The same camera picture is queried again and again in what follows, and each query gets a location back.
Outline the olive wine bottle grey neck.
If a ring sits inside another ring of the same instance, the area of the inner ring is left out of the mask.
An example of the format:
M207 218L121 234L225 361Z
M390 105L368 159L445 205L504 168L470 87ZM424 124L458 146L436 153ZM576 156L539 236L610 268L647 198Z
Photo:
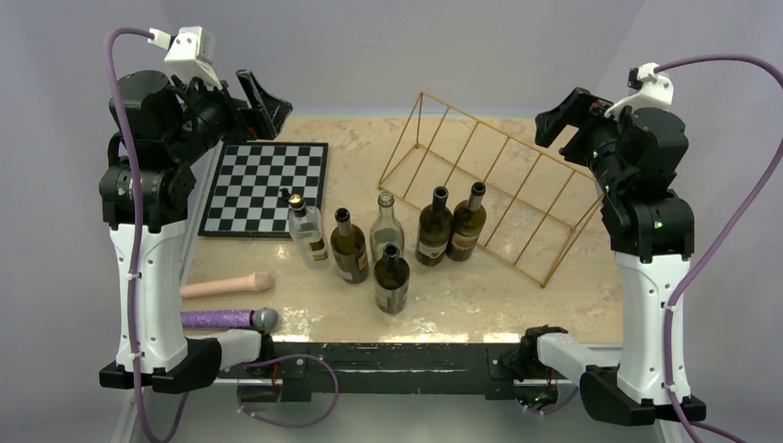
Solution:
M447 256L454 261L469 259L477 245L487 220L487 211L483 206L486 190L483 182L473 183L468 198L454 208L446 250Z

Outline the clear square liquor bottle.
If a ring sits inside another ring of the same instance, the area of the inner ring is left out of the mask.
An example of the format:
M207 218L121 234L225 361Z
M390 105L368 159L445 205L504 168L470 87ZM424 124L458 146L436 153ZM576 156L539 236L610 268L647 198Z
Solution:
M320 210L309 206L304 198L293 194L288 199L288 229L305 264L312 269L329 264L329 251L323 235Z

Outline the dark wine bottle white label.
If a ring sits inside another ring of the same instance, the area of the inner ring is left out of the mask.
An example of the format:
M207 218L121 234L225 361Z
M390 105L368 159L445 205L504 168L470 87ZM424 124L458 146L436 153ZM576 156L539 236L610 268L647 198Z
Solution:
M452 212L447 207L449 191L445 186L433 190L432 202L419 215L416 259L434 267L445 257L452 232Z

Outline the green bottle silver neck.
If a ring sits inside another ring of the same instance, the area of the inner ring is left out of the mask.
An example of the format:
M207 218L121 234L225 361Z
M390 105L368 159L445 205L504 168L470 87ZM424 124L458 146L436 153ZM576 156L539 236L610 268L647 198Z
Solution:
M334 219L336 227L331 232L330 244L339 273L349 283L361 283L369 272L366 237L353 224L348 209L337 209Z

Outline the clear glass bottle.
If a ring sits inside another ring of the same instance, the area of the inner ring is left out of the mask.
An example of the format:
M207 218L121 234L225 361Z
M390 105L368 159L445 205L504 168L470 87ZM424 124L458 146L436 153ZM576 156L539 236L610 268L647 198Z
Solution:
M383 255L384 247L393 243L398 246L400 256L404 255L404 228L395 217L395 199L391 192L380 192L377 199L379 215L373 222L370 233L370 251L374 263Z

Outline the dark front wine bottle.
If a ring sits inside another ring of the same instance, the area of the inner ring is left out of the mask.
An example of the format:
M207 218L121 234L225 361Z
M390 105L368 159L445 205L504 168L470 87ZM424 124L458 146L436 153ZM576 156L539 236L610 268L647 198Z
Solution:
M388 243L374 267L375 302L390 315L399 314L405 306L410 281L410 267L402 258L401 248Z

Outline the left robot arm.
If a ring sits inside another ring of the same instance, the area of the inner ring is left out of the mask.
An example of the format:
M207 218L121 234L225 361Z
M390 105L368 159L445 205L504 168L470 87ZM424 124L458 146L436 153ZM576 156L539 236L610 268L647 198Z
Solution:
M267 376L275 352L261 331L243 327L189 338L180 318L178 259L195 187L192 166L220 143L275 139L292 112L247 69L236 73L244 99L225 82L183 81L144 70L115 82L109 109L117 125L99 183L121 284L116 356L99 373L109 389L151 387L179 394L206 388L240 365Z

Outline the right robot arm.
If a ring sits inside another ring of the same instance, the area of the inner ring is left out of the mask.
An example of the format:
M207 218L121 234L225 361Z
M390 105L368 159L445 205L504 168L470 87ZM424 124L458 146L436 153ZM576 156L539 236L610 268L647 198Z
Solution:
M587 168L601 188L601 218L624 294L621 356L605 358L566 329L545 325L525 332L508 367L519 377L566 377L598 422L701 422L707 408L690 389L681 306L673 300L694 250L692 208L671 188L689 147L685 125L664 109L623 105L613 116L610 106L577 88L536 117L535 141L547 147L574 126L560 154Z

